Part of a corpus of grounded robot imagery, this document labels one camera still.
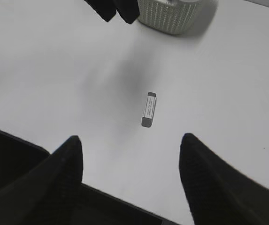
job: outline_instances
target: white table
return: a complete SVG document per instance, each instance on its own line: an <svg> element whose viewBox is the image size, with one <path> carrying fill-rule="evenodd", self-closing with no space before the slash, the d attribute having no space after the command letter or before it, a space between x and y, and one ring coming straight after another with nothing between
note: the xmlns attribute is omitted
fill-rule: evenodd
<svg viewBox="0 0 269 225"><path fill-rule="evenodd" d="M50 152L79 135L84 183L182 225L186 132L269 188L269 8L222 0L201 33L203 17L173 37L81 0L0 0L0 129Z"/></svg>

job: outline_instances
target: battery label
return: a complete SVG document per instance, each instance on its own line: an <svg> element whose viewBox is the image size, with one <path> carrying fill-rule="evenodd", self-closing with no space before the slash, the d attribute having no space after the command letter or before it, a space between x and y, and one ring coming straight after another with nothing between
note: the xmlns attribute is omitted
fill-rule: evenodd
<svg viewBox="0 0 269 225"><path fill-rule="evenodd" d="M156 97L148 96L144 117L153 119Z"/></svg>

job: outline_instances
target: table surface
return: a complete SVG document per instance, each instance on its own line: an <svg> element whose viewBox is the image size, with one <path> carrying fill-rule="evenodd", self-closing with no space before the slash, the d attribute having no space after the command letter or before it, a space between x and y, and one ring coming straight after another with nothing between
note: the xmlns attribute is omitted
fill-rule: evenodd
<svg viewBox="0 0 269 225"><path fill-rule="evenodd" d="M269 8L216 3L173 37L82 0L0 0L0 129L50 152L79 135L85 184L182 225L184 133L269 188Z"/></svg>

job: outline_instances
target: white wicker basket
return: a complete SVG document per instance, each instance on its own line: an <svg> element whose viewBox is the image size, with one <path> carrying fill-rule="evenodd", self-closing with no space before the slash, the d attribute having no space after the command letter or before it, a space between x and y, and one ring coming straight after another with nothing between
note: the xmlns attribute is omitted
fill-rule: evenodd
<svg viewBox="0 0 269 225"><path fill-rule="evenodd" d="M206 0L138 0L143 24L168 34L182 34L194 22Z"/></svg>

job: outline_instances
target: black object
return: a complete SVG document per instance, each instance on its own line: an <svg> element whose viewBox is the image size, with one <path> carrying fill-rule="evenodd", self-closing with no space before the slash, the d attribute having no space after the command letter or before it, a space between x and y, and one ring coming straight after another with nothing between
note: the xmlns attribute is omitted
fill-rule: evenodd
<svg viewBox="0 0 269 225"><path fill-rule="evenodd" d="M68 224L82 172L82 148L76 136L49 155L0 132L0 225Z"/></svg>
<svg viewBox="0 0 269 225"><path fill-rule="evenodd" d="M183 137L179 170L195 225L269 225L269 190L192 134Z"/></svg>
<svg viewBox="0 0 269 225"><path fill-rule="evenodd" d="M81 184L77 136L50 155L0 131L0 225L177 225Z"/></svg>
<svg viewBox="0 0 269 225"><path fill-rule="evenodd" d="M196 225L269 225L269 190L233 169L194 135L179 170ZM176 225L81 184L77 136L50 155L0 131L0 225Z"/></svg>
<svg viewBox="0 0 269 225"><path fill-rule="evenodd" d="M129 24L139 16L137 0L85 0L106 22L110 21L116 11Z"/></svg>

